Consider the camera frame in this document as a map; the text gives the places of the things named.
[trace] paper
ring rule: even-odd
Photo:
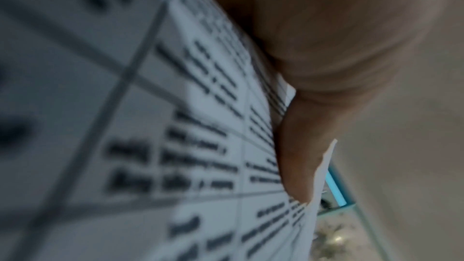
[[[0,260],[307,260],[294,91],[213,0],[0,0]]]

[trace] beige wall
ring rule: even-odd
[[[398,260],[464,260],[464,0],[340,138],[334,162]]]

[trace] white paper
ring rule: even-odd
[[[294,90],[213,0],[0,0],[0,260],[307,260]]]

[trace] hand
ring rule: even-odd
[[[276,135],[287,192],[312,198],[314,172],[344,126],[395,75],[446,0],[217,0],[297,89]]]

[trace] skin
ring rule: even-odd
[[[297,93],[276,134],[282,181],[307,203],[331,141],[394,77],[447,0],[217,0]]]

